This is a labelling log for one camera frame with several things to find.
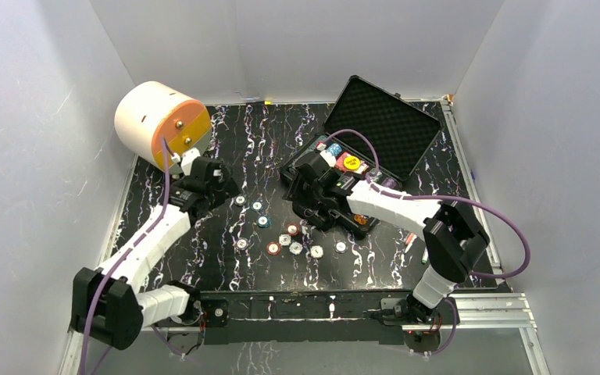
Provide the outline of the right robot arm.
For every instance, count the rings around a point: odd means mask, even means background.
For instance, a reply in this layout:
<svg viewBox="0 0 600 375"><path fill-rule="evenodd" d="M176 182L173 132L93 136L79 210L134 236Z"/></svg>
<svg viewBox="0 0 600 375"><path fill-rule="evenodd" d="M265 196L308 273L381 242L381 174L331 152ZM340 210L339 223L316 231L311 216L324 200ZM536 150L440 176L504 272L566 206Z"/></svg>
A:
<svg viewBox="0 0 600 375"><path fill-rule="evenodd" d="M443 302L468 279L490 244L469 200L422 199L374 181L376 171L345 173L328 151L310 152L293 166L285 198L316 227L330 227L341 213L378 219L415 234L424 242L428 266L400 307L382 309L374 319L429 323Z"/></svg>

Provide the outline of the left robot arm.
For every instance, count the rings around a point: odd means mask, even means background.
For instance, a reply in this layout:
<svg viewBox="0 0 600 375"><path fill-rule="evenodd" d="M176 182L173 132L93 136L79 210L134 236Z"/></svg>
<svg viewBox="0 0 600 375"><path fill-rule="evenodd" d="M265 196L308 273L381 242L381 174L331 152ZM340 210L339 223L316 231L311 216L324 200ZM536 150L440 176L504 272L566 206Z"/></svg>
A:
<svg viewBox="0 0 600 375"><path fill-rule="evenodd" d="M192 156L179 180L165 175L164 196L148 220L114 255L73 279L72 330L112 348L130 347L141 330L170 318L192 325L201 318L196 287L172 280L141 287L174 243L212 210L240 193L226 163Z"/></svg>

